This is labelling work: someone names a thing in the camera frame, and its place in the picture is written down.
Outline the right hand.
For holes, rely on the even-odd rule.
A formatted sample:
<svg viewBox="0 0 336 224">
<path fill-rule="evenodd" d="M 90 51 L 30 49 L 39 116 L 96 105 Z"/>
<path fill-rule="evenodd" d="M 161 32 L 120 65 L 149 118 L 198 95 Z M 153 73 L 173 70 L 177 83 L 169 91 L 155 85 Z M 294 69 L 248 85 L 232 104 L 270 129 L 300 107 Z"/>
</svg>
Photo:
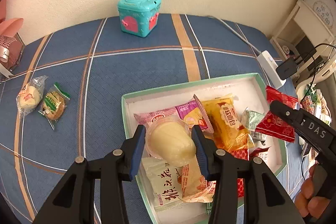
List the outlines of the right hand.
<svg viewBox="0 0 336 224">
<path fill-rule="evenodd" d="M 309 177 L 303 182 L 301 190 L 295 198 L 294 204 L 303 218 L 307 215 L 319 218 L 330 203 L 330 200 L 325 197 L 313 197 L 313 175 L 316 166 L 317 164 L 310 168 Z"/>
</svg>

